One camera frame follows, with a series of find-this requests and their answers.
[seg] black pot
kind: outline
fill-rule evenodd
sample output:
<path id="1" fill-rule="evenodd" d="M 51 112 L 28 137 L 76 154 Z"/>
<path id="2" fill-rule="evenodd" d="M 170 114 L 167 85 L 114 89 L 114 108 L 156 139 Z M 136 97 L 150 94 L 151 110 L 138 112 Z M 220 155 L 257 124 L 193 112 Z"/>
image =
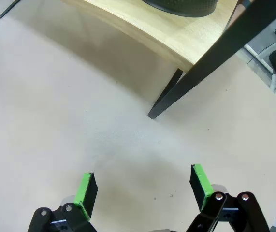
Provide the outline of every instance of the black pot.
<path id="1" fill-rule="evenodd" d="M 185 17 L 203 17 L 211 14 L 218 0 L 143 0 L 162 11 Z"/>

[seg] wooden tabletop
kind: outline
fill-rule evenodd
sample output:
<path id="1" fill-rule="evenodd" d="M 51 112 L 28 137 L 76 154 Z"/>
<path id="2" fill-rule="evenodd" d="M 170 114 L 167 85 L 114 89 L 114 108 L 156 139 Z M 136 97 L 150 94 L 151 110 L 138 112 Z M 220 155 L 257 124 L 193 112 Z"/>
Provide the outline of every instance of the wooden tabletop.
<path id="1" fill-rule="evenodd" d="M 187 72 L 223 33 L 237 0 L 219 0 L 208 16 L 188 18 L 142 0 L 64 0 L 118 28 Z"/>

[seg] screw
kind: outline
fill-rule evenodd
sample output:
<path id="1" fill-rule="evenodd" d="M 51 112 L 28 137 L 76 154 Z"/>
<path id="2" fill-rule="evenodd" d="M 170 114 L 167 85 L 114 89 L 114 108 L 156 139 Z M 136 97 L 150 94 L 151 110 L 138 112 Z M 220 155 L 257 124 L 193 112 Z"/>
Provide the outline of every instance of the screw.
<path id="1" fill-rule="evenodd" d="M 71 210 L 72 210 L 72 208 L 71 208 L 70 205 L 66 206 L 66 211 L 67 211 L 67 212 L 69 212 L 69 211 L 71 211 Z"/>
<path id="2" fill-rule="evenodd" d="M 41 211 L 41 215 L 45 216 L 46 215 L 46 211 L 45 210 Z"/>
<path id="3" fill-rule="evenodd" d="M 215 198 L 216 198 L 216 200 L 221 200 L 221 199 L 223 199 L 223 195 L 221 194 L 221 193 L 217 193 L 216 195 L 215 195 Z"/>
<path id="4" fill-rule="evenodd" d="M 249 196 L 247 194 L 242 195 L 243 201 L 247 201 L 249 199 Z"/>

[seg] cable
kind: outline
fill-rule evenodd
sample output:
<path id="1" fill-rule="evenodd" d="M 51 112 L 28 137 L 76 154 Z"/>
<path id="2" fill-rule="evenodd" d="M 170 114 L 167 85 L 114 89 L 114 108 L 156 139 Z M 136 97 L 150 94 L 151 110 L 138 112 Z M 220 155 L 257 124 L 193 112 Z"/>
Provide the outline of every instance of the cable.
<path id="1" fill-rule="evenodd" d="M 265 49 L 267 49 L 268 47 L 272 46 L 273 44 L 275 44 L 276 42 L 270 44 L 269 46 L 267 46 L 266 48 L 264 48 L 262 51 L 260 51 L 256 56 L 254 56 L 249 62 L 247 62 L 246 65 L 248 65 L 248 63 L 250 63 L 253 59 L 255 59 L 261 52 L 263 52 Z"/>

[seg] green tape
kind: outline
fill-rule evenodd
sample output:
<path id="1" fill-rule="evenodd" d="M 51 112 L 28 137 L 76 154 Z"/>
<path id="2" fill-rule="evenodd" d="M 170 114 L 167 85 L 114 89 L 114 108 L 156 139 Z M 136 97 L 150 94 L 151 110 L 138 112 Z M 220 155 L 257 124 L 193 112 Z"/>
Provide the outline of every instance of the green tape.
<path id="1" fill-rule="evenodd" d="M 212 193 L 214 192 L 213 187 L 210 183 L 210 181 L 208 180 L 201 164 L 194 164 L 193 168 L 195 170 L 195 173 L 197 174 L 197 177 L 199 179 L 199 182 L 203 188 L 204 191 L 204 200 L 203 200 L 203 204 L 202 204 L 202 209 L 204 208 L 208 198 L 212 195 Z"/>
<path id="2" fill-rule="evenodd" d="M 92 173 L 84 173 L 81 184 L 79 186 L 78 192 L 76 193 L 74 204 L 82 209 L 87 221 L 90 220 L 90 216 L 88 215 L 83 202 L 85 201 L 86 191 L 89 185 L 90 177 Z"/>

